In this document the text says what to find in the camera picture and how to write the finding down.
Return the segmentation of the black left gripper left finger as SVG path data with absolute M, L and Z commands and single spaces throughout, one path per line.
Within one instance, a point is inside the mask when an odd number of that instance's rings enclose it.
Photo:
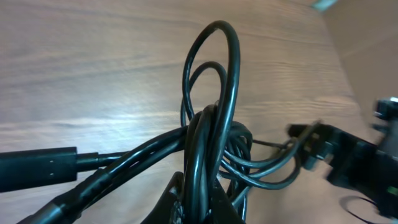
M 183 173 L 176 172 L 163 191 L 160 199 L 141 224 L 183 223 Z

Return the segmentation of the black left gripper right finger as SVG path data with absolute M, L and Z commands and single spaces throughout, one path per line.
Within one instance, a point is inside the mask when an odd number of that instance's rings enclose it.
M 211 192 L 210 216 L 211 224 L 244 224 L 237 211 L 229 201 L 220 182 L 216 179 Z

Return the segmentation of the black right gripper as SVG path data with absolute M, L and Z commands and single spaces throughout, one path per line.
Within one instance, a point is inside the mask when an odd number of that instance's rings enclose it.
M 328 156 L 330 184 L 361 192 L 371 199 L 379 213 L 397 217 L 397 159 L 379 146 L 327 124 L 291 124 L 287 134 L 299 138 L 309 134 L 298 150 L 302 167 L 311 170 Z

